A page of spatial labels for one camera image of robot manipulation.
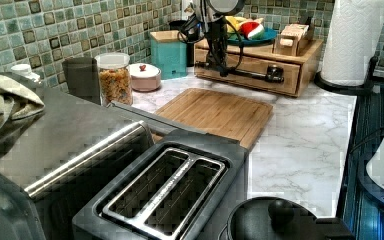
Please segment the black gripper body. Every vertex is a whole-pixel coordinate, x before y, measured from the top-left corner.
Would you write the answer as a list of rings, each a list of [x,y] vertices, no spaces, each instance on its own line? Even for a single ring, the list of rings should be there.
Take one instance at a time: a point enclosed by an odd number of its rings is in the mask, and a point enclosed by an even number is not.
[[[219,72],[221,77],[228,75],[226,65],[227,28],[224,23],[210,23],[206,39],[209,51],[206,57],[208,65]]]

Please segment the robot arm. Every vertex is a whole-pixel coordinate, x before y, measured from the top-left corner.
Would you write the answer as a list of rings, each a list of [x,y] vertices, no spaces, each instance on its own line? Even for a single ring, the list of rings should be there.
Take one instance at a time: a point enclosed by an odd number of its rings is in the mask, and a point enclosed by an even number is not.
[[[207,41],[209,50],[206,60],[196,63],[196,66],[218,71],[222,77],[226,77],[240,65],[241,61],[238,61],[235,67],[227,66],[227,26],[233,25],[226,17],[239,13],[244,5],[245,0],[191,0],[189,6],[193,12],[178,30],[177,38],[185,44],[202,39]]]

